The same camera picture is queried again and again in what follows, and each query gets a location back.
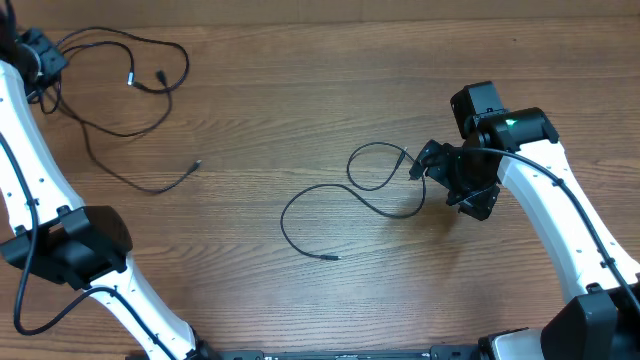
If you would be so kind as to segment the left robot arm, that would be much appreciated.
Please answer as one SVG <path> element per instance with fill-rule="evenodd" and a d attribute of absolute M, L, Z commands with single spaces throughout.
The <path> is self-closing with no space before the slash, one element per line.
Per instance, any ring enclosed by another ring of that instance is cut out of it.
<path fill-rule="evenodd" d="M 1 193 L 12 239 L 1 255 L 21 270 L 13 310 L 23 336 L 46 332 L 87 298 L 102 304 L 143 348 L 145 359 L 216 359 L 191 325 L 172 312 L 142 275 L 122 218 L 88 206 L 61 173 L 30 104 L 59 88 L 67 60 L 40 30 L 18 31 L 15 11 L 1 11 Z M 22 323 L 29 277 L 67 284 L 79 296 L 47 323 Z"/>

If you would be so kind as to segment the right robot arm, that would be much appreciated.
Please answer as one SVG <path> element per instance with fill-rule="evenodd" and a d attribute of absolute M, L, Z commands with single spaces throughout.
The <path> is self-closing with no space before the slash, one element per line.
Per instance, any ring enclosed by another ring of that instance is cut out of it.
<path fill-rule="evenodd" d="M 450 100 L 463 144 L 429 141 L 409 171 L 448 191 L 447 203 L 487 219 L 511 192 L 559 279 L 564 307 L 543 328 L 487 335 L 470 359 L 636 359 L 639 263 L 617 242 L 572 173 L 560 137 L 539 108 L 510 111 L 490 81 Z"/>

